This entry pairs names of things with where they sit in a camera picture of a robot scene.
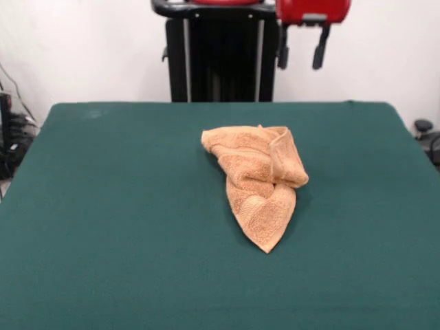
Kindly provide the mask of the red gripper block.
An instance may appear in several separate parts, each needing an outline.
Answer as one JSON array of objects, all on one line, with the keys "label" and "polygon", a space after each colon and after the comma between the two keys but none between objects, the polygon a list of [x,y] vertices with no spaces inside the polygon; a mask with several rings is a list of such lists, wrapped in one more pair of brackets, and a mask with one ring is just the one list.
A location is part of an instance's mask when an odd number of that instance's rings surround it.
[{"label": "red gripper block", "polygon": [[313,55],[312,68],[322,68],[327,39],[331,31],[329,24],[345,20],[351,7],[350,0],[279,0],[276,1],[276,15],[282,22],[279,30],[278,62],[279,69],[286,69],[289,58],[287,29],[289,25],[324,24],[320,39]]}]

